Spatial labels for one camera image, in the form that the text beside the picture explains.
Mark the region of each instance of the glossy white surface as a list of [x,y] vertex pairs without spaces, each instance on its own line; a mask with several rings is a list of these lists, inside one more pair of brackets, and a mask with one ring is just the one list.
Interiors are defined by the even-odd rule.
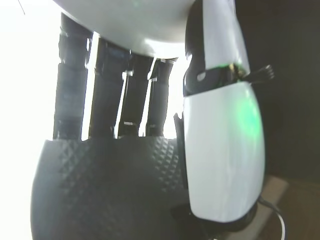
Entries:
[[235,221],[262,190],[265,147],[251,86],[236,83],[184,99],[186,169],[198,218]]
[[158,58],[185,53],[194,0],[54,0],[79,24],[133,52]]
[[205,69],[236,64],[250,73],[244,38],[233,1],[203,1]]

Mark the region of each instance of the green light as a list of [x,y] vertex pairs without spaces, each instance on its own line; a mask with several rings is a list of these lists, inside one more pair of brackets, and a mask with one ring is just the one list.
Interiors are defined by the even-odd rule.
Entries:
[[256,138],[262,134],[262,122],[258,105],[250,98],[245,98],[237,104],[236,118],[241,131]]

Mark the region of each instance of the diamond textured surface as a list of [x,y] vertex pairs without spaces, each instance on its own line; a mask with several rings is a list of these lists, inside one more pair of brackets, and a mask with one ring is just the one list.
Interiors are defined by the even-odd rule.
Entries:
[[189,202],[176,141],[47,141],[33,183],[34,240],[179,240],[170,210]]

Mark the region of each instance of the brown surface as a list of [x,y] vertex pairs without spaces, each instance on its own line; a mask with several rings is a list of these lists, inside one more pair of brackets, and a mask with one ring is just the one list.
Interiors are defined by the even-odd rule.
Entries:
[[[320,240],[320,185],[288,181],[290,187],[280,200],[288,240]],[[273,214],[259,240],[280,240],[281,225]]]

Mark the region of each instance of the cable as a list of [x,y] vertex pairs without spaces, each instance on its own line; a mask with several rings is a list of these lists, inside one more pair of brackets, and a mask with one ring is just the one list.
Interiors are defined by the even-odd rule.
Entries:
[[277,206],[273,205],[271,202],[264,200],[264,198],[262,196],[259,197],[258,202],[260,204],[262,204],[263,206],[265,206],[269,209],[272,209],[276,213],[276,215],[278,216],[278,218],[281,222],[281,228],[282,228],[281,240],[287,240],[286,225],[285,225],[285,221],[282,217],[280,209]]

